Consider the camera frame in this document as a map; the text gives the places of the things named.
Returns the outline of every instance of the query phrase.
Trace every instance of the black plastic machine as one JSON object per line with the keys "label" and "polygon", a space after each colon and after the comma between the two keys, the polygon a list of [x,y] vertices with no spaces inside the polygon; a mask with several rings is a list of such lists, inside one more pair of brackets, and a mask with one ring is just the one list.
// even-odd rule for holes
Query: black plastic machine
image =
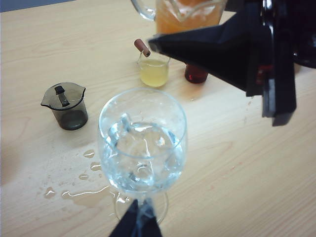
{"label": "black plastic machine", "polygon": [[296,109],[294,62],[316,68],[315,0],[246,0],[223,25],[159,35],[150,48],[262,95],[262,116],[285,125]]}

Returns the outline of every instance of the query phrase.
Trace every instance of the wood grain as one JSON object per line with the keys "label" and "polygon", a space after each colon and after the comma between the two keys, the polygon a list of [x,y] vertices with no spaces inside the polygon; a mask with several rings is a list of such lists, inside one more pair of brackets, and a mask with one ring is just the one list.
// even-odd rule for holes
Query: wood grain
{"label": "wood grain", "polygon": [[[225,12],[223,21],[232,14]],[[1,234],[108,236],[118,222],[113,200],[94,207],[61,198],[64,190],[108,185],[89,169],[97,151],[97,119],[115,94],[144,86],[133,42],[155,33],[129,1],[77,0],[1,14]],[[168,192],[161,224],[172,237],[316,236],[316,71],[297,67],[298,108],[287,126],[261,118],[261,98],[209,76],[183,78],[171,60],[161,88],[188,117],[189,150],[179,181]],[[60,129],[41,107],[50,86],[86,87],[87,124]],[[88,180],[78,176],[86,172]],[[43,197],[52,187],[56,195]]]}

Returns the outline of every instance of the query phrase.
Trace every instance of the spilled water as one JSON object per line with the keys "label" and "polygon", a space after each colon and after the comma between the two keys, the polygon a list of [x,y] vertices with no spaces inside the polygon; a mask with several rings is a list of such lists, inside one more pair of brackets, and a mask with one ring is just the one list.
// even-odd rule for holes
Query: spilled water
{"label": "spilled water", "polygon": [[81,174],[81,175],[79,175],[79,178],[80,178],[81,180],[87,180],[87,179],[89,178],[89,175],[87,175],[87,174]]}
{"label": "spilled water", "polygon": [[92,158],[94,157],[94,154],[95,154],[94,150],[88,150],[85,153],[83,153],[83,156],[86,158]]}
{"label": "spilled water", "polygon": [[52,187],[49,187],[49,188],[47,188],[47,190],[44,194],[44,198],[52,198],[55,195],[56,195],[56,192],[53,190]]}
{"label": "spilled water", "polygon": [[90,165],[90,169],[92,171],[98,171],[98,170],[101,170],[101,165],[99,162],[92,162],[91,165]]}
{"label": "spilled water", "polygon": [[70,191],[63,191],[61,197],[63,199],[72,200],[76,205],[94,207],[103,198],[113,197],[113,193],[110,192],[109,189],[110,186],[105,186],[95,191],[83,191],[78,193],[70,193]]}

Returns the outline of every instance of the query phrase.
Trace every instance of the cup handle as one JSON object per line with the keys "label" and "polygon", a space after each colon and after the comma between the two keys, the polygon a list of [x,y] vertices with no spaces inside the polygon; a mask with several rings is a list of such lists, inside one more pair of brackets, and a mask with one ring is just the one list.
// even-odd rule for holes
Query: cup handle
{"label": "cup handle", "polygon": [[154,21],[156,11],[144,5],[141,0],[131,0],[135,10],[146,20]]}

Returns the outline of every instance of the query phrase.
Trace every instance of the wine glass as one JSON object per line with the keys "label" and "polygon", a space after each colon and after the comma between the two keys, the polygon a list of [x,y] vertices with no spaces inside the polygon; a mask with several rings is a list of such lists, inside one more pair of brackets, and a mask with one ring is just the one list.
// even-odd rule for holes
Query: wine glass
{"label": "wine glass", "polygon": [[101,167],[119,190],[120,219],[131,199],[150,197],[157,221],[166,215],[165,191],[179,178],[187,150],[185,113],[172,96],[151,88],[135,88],[110,99],[99,117]]}

